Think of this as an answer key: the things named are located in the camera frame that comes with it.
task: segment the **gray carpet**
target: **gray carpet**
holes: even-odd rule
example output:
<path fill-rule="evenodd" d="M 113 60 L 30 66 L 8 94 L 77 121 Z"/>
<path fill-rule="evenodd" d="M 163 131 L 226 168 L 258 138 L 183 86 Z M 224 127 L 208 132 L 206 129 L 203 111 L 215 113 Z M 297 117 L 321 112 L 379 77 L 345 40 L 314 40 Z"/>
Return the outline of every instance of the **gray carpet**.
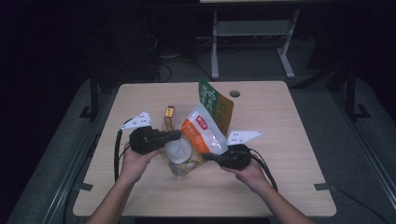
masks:
<path fill-rule="evenodd" d="M 314 40 L 294 40 L 290 45 L 288 56 L 296 75 L 293 80 L 286 78 L 277 58 L 277 42 L 235 53 L 222 52 L 219 54 L 220 81 L 283 80 L 288 85 L 300 83 L 317 72 L 306 69 L 314 46 Z M 169 82 L 198 81 L 199 77 L 206 76 L 204 70 L 210 72 L 209 55 L 208 51 L 203 51 L 196 55 L 195 61 L 177 58 L 166 63 L 172 69 Z M 160 73 L 163 79 L 170 74 L 165 67 L 160 68 Z M 290 91 L 322 173 L 328 184 L 354 196 L 392 223 L 396 220 L 395 208 L 379 184 L 352 127 L 361 127 L 389 176 L 396 180 L 393 165 L 396 159 L 396 124 L 375 99 L 371 88 L 359 79 L 357 103 L 365 105 L 372 117 L 351 124 L 343 105 L 337 100 L 338 93 L 331 93 L 325 88 L 328 79 L 325 77 L 304 90 Z M 78 155 L 85 158 L 89 154 L 95 136 L 104 127 L 116 94 L 117 88 L 112 93 L 100 93 L 100 113 L 90 122 L 89 119 L 79 117 L 82 108 L 90 104 L 89 81 L 81 86 L 8 223 L 62 223 L 65 204 L 65 223 L 84 222 L 83 217 L 76 217 L 72 213 L 77 191 L 72 189 L 67 200 L 62 192 L 69 188 L 62 186 L 72 185 L 83 162 L 78 159 Z M 76 181 L 77 185 L 83 179 L 89 162 L 90 159 L 87 159 Z M 72 179 L 64 183 L 66 175 Z M 313 217 L 317 223 L 384 223 L 341 192 L 334 191 L 332 196 L 337 214 L 334 217 Z M 132 217 L 121 220 L 121 223 L 131 222 L 134 222 Z"/>

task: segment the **hand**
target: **hand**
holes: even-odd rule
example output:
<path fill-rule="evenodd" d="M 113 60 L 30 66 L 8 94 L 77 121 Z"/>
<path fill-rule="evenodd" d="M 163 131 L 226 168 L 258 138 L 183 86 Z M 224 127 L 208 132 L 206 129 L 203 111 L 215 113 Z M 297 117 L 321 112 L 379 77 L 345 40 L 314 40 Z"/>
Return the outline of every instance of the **hand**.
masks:
<path fill-rule="evenodd" d="M 123 154 L 122 168 L 120 177 L 127 179 L 130 184 L 135 184 L 145 172 L 152 158 L 163 152 L 163 147 L 158 150 L 151 151 L 146 155 L 140 155 L 131 150 L 131 146 L 125 145 Z"/>
<path fill-rule="evenodd" d="M 235 178 L 246 184 L 251 191 L 260 194 L 265 187 L 271 187 L 260 165 L 253 159 L 242 171 L 221 167 L 222 170 L 235 174 Z"/>

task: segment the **wire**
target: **wire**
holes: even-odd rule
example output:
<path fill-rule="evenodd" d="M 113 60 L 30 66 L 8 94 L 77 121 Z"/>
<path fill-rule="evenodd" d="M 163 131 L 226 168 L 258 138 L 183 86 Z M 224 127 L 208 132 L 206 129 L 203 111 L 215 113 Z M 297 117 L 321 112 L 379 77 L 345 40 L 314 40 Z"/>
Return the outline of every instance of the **wire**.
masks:
<path fill-rule="evenodd" d="M 212 47 L 212 42 L 213 42 L 212 38 L 211 37 L 200 37 L 200 39 L 205 39 L 205 38 L 208 38 L 209 40 L 207 42 L 205 42 L 204 44 L 201 44 L 201 45 L 197 46 L 196 50 L 198 52 L 204 52 L 204 49 L 208 49 L 208 48 Z M 219 36 L 218 37 L 218 41 L 217 41 L 218 52 L 221 52 L 221 53 L 236 53 L 236 52 L 239 52 L 241 50 L 241 48 L 242 48 L 241 44 L 237 44 L 236 43 L 236 44 L 233 45 L 233 44 L 223 43 L 225 41 L 227 41 L 227 37 L 226 36 Z M 221 48 L 232 48 L 233 46 L 237 46 L 240 49 L 233 49 L 233 50 L 228 50 L 228 51 L 224 50 L 224 49 L 221 49 Z"/>
<path fill-rule="evenodd" d="M 182 54 L 173 54 L 173 55 L 169 55 L 169 56 L 165 56 L 165 55 L 163 55 L 163 56 L 161 56 L 161 59 L 163 59 L 163 60 L 174 60 L 174 59 L 176 59 L 176 58 L 179 58 L 179 57 L 181 57 L 181 56 L 183 56 Z"/>
<path fill-rule="evenodd" d="M 203 44 L 197 43 L 197 51 L 201 51 L 203 49 L 207 49 L 212 45 L 212 37 L 210 36 L 204 36 L 204 37 L 197 37 L 197 40 L 201 41 L 201 40 L 206 40 L 206 42 L 204 42 Z"/>
<path fill-rule="evenodd" d="M 120 156 L 119 156 L 119 161 L 120 161 L 122 155 L 125 153 L 125 151 L 126 151 L 128 148 L 131 148 L 131 145 L 129 145 L 127 148 L 125 148 L 125 149 L 122 151 L 122 153 L 121 153 Z"/>
<path fill-rule="evenodd" d="M 192 62 L 189 62 L 189 61 L 182 61 L 182 62 L 167 62 L 167 63 L 190 63 L 190 64 L 193 64 L 193 65 L 195 65 L 196 67 L 200 68 L 208 77 L 210 77 L 210 75 L 206 72 L 206 70 L 205 70 L 202 66 L 198 65 L 197 63 L 192 63 Z"/>
<path fill-rule="evenodd" d="M 357 200 L 356 198 L 354 198 L 353 196 L 351 196 L 350 194 L 346 193 L 345 191 L 341 190 L 341 189 L 337 189 L 338 192 L 342 193 L 343 195 L 347 196 L 350 200 L 354 201 L 355 203 L 358 203 L 359 205 L 361 205 L 362 207 L 364 207 L 365 209 L 369 210 L 370 212 L 372 212 L 374 215 L 376 215 L 379 219 L 381 219 L 384 223 L 390 224 L 390 222 L 388 222 L 384 217 L 382 217 L 381 215 L 379 215 L 374 209 L 370 208 L 369 206 L 367 206 L 366 204 L 362 203 L 361 201 Z"/>
<path fill-rule="evenodd" d="M 226 42 L 227 39 L 224 40 L 225 43 L 218 43 L 218 52 L 223 54 L 234 54 L 243 50 L 242 44 L 235 43 L 232 39 L 230 42 Z"/>
<path fill-rule="evenodd" d="M 91 42 L 93 43 L 93 45 L 99 49 L 102 53 L 104 53 L 108 59 L 110 59 L 111 61 L 113 61 L 113 63 L 115 63 L 119 68 L 125 70 L 128 73 L 132 73 L 131 70 L 129 70 L 127 67 L 125 67 L 121 62 L 117 61 L 115 58 L 113 58 L 109 53 L 107 53 L 104 49 L 102 49 L 99 45 L 97 45 L 95 43 L 94 40 L 92 40 L 91 38 L 89 38 L 91 40 Z"/>
<path fill-rule="evenodd" d="M 256 157 L 254 157 L 254 156 L 251 156 L 251 158 L 259 163 L 259 165 L 262 167 L 262 169 L 264 170 L 265 174 L 267 175 L 268 179 L 270 180 L 273 188 L 277 191 L 277 184 L 276 184 L 276 182 L 274 180 L 274 177 L 272 176 L 272 174 L 270 172 L 270 169 L 268 168 L 267 164 L 265 163 L 264 158 L 262 157 L 262 155 L 260 155 L 260 153 L 258 151 L 254 150 L 252 148 L 250 148 L 250 150 L 254 151 L 257 155 L 260 156 L 261 160 L 256 158 Z"/>
<path fill-rule="evenodd" d="M 154 39 L 154 46 L 151 49 L 148 49 L 149 51 L 153 52 L 157 48 L 158 39 L 155 37 L 155 35 L 146 35 L 146 37 Z"/>
<path fill-rule="evenodd" d="M 117 139 L 116 139 L 116 145 L 114 146 L 114 182 L 119 178 L 119 169 L 120 169 L 120 163 L 119 163 L 119 154 L 120 154 L 120 141 L 122 138 L 122 129 L 119 129 L 117 132 Z"/>
<path fill-rule="evenodd" d="M 161 77 L 160 71 L 158 71 L 158 69 L 157 69 L 159 81 L 161 81 L 162 83 L 165 83 L 165 82 L 167 82 L 167 81 L 169 81 L 169 80 L 171 79 L 171 77 L 172 77 L 172 75 L 173 75 L 172 69 L 171 69 L 169 66 L 166 66 L 165 64 L 162 64 L 162 63 L 160 63 L 160 64 L 158 65 L 158 67 L 159 67 L 159 66 L 165 67 L 165 68 L 167 68 L 168 71 L 169 71 L 169 76 L 168 76 L 168 78 L 167 78 L 166 80 L 163 80 L 163 78 Z"/>

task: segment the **dark background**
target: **dark background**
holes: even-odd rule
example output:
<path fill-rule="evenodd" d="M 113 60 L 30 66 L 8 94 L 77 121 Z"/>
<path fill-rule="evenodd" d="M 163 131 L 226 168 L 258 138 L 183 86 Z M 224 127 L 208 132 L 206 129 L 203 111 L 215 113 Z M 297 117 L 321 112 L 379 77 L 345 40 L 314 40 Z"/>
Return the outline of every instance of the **dark background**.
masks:
<path fill-rule="evenodd" d="M 295 37 L 317 39 L 312 68 L 352 64 L 396 119 L 394 5 L 304 7 Z M 145 13 L 87 10 L 76 1 L 0 2 L 0 223 L 7 221 L 67 107 L 92 72 L 103 91 L 123 82 L 150 82 L 155 74 L 149 64 L 161 50 L 178 48 L 193 58 L 194 38 L 211 32 L 208 10 L 157 11 L 155 22 Z M 243 19 L 254 14 L 235 15 Z M 223 16 L 232 17 L 227 12 Z M 148 32 L 157 36 L 160 52 L 146 50 Z"/>

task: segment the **metal stand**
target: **metal stand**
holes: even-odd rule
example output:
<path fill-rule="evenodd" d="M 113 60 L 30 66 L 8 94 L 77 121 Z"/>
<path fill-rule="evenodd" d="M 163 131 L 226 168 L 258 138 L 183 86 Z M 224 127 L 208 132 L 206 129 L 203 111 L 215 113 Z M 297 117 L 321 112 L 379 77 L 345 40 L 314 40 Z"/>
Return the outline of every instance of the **metal stand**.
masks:
<path fill-rule="evenodd" d="M 355 113 L 355 84 L 356 84 L 356 74 L 351 66 L 350 72 L 347 77 L 346 83 L 346 112 L 349 117 L 356 121 L 356 119 L 366 119 L 370 118 L 370 114 L 367 112 L 364 105 L 358 105 L 360 113 Z"/>
<path fill-rule="evenodd" d="M 90 119 L 90 121 L 93 121 L 98 113 L 98 88 L 97 88 L 97 81 L 94 71 L 91 72 L 90 82 L 91 82 L 91 113 L 88 112 L 90 110 L 90 107 L 84 106 L 79 117 L 84 119 Z"/>
<path fill-rule="evenodd" d="M 212 79 L 219 79 L 219 65 L 217 53 L 218 36 L 232 35 L 284 35 L 285 43 L 278 49 L 279 59 L 288 78 L 294 78 L 289 60 L 286 56 L 300 9 L 294 9 L 291 20 L 280 21 L 218 21 L 218 12 L 213 14 L 213 44 L 211 53 Z"/>

